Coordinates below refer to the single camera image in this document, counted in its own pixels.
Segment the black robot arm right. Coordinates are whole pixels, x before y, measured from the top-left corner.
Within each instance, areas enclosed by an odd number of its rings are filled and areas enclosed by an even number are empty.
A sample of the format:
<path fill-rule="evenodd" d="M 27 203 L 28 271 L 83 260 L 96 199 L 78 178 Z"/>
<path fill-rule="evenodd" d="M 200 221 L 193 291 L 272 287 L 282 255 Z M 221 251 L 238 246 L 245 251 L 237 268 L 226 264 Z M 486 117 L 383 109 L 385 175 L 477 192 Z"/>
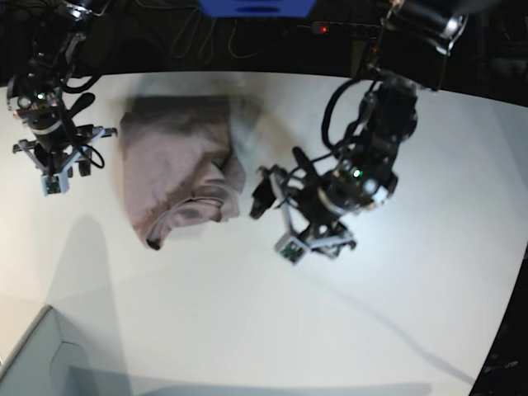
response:
<path fill-rule="evenodd" d="M 70 87 L 77 56 L 94 17 L 102 16 L 109 1 L 59 1 L 46 12 L 31 43 L 31 56 L 26 68 L 14 75 L 7 85 L 7 106 L 27 126 L 35 140 L 13 147 L 15 153 L 28 148 L 36 164 L 46 176 L 59 171 L 66 160 L 67 148 L 80 156 L 74 162 L 80 175 L 91 174 L 93 167 L 104 168 L 105 162 L 92 159 L 97 151 L 90 139 L 95 127 L 77 127 L 73 118 L 96 99 L 89 89 L 100 78 L 90 77 L 80 87 Z"/>

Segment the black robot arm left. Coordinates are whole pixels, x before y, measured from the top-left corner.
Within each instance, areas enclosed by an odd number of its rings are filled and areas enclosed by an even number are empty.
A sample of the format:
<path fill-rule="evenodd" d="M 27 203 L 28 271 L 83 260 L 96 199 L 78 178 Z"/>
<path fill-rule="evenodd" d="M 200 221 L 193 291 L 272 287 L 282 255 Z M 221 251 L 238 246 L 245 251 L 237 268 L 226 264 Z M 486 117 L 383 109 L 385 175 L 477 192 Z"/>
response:
<path fill-rule="evenodd" d="M 332 113 L 356 80 L 339 86 L 325 108 L 321 138 L 335 167 L 319 173 L 316 162 L 296 147 L 294 169 L 261 169 L 250 215 L 258 219 L 272 206 L 280 209 L 285 234 L 276 252 L 286 261 L 298 264 L 311 252 L 334 259 L 343 248 L 356 246 L 342 218 L 374 210 L 394 194 L 399 146 L 417 126 L 417 93 L 440 88 L 470 11 L 467 1 L 391 2 L 365 66 L 375 79 L 357 118 L 335 143 L 329 138 Z"/>

